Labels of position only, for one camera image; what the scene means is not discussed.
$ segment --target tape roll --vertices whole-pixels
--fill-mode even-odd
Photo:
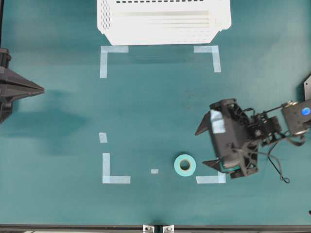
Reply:
[[[188,164],[188,167],[182,168],[182,163]],[[196,162],[190,155],[181,154],[175,159],[174,168],[180,176],[191,176],[196,169]]]

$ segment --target white plastic basket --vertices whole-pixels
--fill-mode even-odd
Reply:
[[[204,44],[230,26],[230,0],[97,0],[112,45]]]

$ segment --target teal table surface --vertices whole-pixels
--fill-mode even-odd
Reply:
[[[194,136],[210,103],[237,98],[260,112],[303,100],[311,72],[310,0],[233,0],[231,13],[210,44],[221,73],[193,45],[131,46],[108,55],[100,79],[110,44],[95,0],[7,0],[10,69],[46,93],[17,101],[0,125],[0,223],[311,225],[310,133],[304,146],[274,151],[290,184],[264,156],[255,175],[196,183],[217,175],[202,164],[215,158],[209,135]],[[182,152],[197,162],[192,176],[174,171]],[[102,153],[130,184],[102,184]]]

